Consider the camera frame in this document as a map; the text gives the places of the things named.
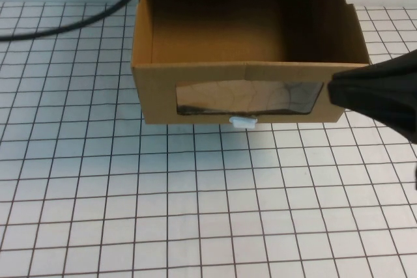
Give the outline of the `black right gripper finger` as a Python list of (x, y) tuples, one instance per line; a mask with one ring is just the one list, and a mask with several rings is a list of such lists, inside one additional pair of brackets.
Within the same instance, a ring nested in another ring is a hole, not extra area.
[(330, 103), (376, 120), (416, 143), (416, 65), (382, 63), (333, 75)]
[(378, 79), (416, 73), (417, 51), (381, 63), (338, 72), (333, 79)]

